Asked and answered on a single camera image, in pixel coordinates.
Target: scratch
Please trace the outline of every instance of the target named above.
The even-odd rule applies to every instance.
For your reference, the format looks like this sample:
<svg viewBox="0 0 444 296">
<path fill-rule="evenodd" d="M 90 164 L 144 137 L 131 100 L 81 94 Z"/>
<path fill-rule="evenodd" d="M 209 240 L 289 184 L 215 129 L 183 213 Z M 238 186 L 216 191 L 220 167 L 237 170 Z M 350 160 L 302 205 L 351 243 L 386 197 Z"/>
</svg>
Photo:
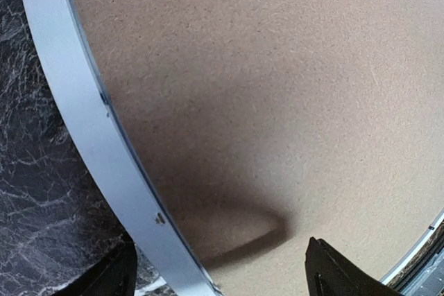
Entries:
<svg viewBox="0 0 444 296">
<path fill-rule="evenodd" d="M 376 80 L 375 72 L 373 72 L 372 69 L 370 70 L 370 72 L 372 72 L 372 76 L 373 76 L 373 80 L 375 81 L 375 84 L 376 84 L 377 86 L 379 86 L 379 83 L 378 83 L 377 80 Z"/>
</svg>

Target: white border strip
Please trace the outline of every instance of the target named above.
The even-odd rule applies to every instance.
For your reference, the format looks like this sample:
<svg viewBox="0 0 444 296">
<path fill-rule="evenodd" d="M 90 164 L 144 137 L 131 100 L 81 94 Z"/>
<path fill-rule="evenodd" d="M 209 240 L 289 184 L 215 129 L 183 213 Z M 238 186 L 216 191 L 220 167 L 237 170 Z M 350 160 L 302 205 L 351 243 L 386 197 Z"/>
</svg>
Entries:
<svg viewBox="0 0 444 296">
<path fill-rule="evenodd" d="M 58 109 L 121 224 L 178 296 L 220 295 L 160 204 L 129 144 L 71 0 L 23 2 Z"/>
<path fill-rule="evenodd" d="M 398 273 L 412 260 L 415 255 L 421 250 L 424 244 L 434 234 L 436 228 L 444 221 L 444 209 L 439 213 L 438 217 L 429 226 L 429 229 L 419 238 L 418 242 L 407 252 L 407 254 L 393 267 L 387 274 L 385 274 L 381 282 L 388 284 Z"/>
</svg>

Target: dark marble floor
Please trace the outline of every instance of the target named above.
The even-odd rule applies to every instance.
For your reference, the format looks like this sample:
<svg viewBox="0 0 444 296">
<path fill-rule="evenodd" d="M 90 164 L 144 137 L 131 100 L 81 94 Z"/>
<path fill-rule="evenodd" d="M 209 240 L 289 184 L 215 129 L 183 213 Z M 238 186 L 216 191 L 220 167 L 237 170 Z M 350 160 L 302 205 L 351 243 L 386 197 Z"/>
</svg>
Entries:
<svg viewBox="0 0 444 296">
<path fill-rule="evenodd" d="M 51 295 L 122 233 L 60 117 L 22 0 L 0 0 L 0 295 Z M 157 278 L 140 257 L 138 288 Z"/>
</svg>

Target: brown textured surface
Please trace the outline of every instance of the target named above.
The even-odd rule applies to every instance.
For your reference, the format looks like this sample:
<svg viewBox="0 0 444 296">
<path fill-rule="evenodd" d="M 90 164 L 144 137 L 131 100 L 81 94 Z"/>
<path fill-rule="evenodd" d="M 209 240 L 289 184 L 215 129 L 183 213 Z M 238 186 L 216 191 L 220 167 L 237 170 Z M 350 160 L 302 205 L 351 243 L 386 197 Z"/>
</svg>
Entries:
<svg viewBox="0 0 444 296">
<path fill-rule="evenodd" d="M 380 278 L 443 206 L 442 0 L 75 0 L 117 111 L 227 295 Z"/>
</svg>

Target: metal edge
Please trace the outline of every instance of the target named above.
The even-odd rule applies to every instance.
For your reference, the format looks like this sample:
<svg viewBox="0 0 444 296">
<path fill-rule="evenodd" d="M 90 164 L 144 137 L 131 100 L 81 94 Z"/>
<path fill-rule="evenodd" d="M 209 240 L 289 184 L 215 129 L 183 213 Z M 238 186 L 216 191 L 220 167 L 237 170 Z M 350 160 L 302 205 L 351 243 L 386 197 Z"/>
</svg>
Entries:
<svg viewBox="0 0 444 296">
<path fill-rule="evenodd" d="M 385 274 L 380 280 L 383 284 L 389 284 L 401 271 L 406 267 L 415 255 L 426 244 L 430 237 L 436 232 L 436 228 L 444 221 L 444 209 L 439 213 L 438 217 L 428 227 L 427 231 L 419 238 L 415 245 L 402 257 L 396 265 Z"/>
<path fill-rule="evenodd" d="M 130 145 L 72 0 L 23 3 L 60 114 L 121 224 L 178 296 L 221 295 L 162 206 Z"/>
</svg>

